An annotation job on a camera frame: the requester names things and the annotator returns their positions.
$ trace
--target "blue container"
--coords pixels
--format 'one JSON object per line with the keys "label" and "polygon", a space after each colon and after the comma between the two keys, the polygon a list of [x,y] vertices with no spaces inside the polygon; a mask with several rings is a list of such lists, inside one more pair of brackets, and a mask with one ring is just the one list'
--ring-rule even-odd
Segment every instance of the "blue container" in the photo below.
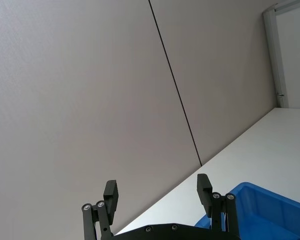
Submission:
{"label": "blue container", "polygon": [[[249,182],[232,191],[236,196],[242,240],[300,240],[300,203]],[[205,215],[195,225],[209,228]]]}

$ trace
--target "screw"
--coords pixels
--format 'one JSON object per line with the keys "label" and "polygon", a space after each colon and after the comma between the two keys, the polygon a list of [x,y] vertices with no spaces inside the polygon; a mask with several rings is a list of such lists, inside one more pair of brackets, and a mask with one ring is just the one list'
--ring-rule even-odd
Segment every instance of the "screw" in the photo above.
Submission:
{"label": "screw", "polygon": [[226,197],[227,197],[228,199],[230,199],[230,200],[235,199],[235,197],[234,197],[232,194],[229,194],[229,195],[227,195]]}
{"label": "screw", "polygon": [[173,231],[176,231],[176,230],[178,229],[178,226],[175,225],[175,224],[173,224],[172,227],[171,227],[171,229],[172,229]]}
{"label": "screw", "polygon": [[85,206],[83,207],[83,209],[84,209],[84,210],[90,209],[90,205],[89,205],[89,204],[85,205]]}
{"label": "screw", "polygon": [[98,203],[97,206],[98,206],[99,208],[101,208],[101,207],[103,207],[104,205],[105,205],[105,203],[104,203],[103,201],[101,201],[101,202]]}

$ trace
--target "white table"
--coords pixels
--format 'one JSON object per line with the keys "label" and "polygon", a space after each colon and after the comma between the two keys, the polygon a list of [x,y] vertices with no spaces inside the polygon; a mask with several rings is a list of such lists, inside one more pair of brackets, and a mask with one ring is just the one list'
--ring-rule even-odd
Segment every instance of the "white table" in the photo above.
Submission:
{"label": "white table", "polygon": [[300,109],[273,109],[119,234],[150,224],[194,226],[205,214],[197,194],[200,173],[223,195],[250,182],[300,202]]}

